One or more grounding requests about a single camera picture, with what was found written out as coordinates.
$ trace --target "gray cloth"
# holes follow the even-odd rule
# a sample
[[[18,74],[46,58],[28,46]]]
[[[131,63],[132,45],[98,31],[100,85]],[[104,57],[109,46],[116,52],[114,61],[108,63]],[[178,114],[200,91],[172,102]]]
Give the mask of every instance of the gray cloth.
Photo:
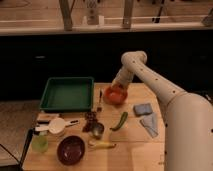
[[[134,105],[133,110],[135,112],[135,116],[137,117],[153,113],[150,103]]]
[[[144,115],[143,118],[140,120],[140,123],[147,130],[152,138],[158,136],[158,123],[156,113]]]

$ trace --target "green cucumber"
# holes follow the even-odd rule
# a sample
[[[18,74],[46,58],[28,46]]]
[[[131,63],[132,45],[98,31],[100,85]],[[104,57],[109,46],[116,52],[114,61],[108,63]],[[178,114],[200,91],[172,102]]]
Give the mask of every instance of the green cucumber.
[[[110,130],[112,130],[112,131],[119,130],[122,127],[122,125],[124,124],[124,122],[127,120],[127,117],[128,117],[128,113],[123,112],[122,115],[121,115],[119,123],[115,127],[110,128]]]

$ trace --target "yellow banana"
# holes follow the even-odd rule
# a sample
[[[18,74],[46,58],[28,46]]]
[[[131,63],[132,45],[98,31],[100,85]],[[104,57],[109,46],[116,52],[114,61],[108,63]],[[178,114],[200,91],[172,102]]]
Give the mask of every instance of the yellow banana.
[[[114,148],[116,146],[115,143],[102,140],[90,140],[88,144],[92,148]]]

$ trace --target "dark wall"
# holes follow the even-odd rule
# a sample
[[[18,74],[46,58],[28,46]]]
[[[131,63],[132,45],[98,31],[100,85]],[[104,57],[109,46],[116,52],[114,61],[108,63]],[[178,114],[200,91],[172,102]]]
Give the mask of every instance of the dark wall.
[[[0,37],[0,100],[40,98],[54,76],[111,82],[121,55],[135,50],[186,90],[212,89],[212,40],[212,30]]]

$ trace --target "green tray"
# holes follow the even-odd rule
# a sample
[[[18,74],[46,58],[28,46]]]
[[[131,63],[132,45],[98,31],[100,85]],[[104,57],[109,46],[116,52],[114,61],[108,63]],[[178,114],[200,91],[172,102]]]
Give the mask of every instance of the green tray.
[[[94,79],[92,77],[49,78],[40,109],[45,112],[91,111]]]

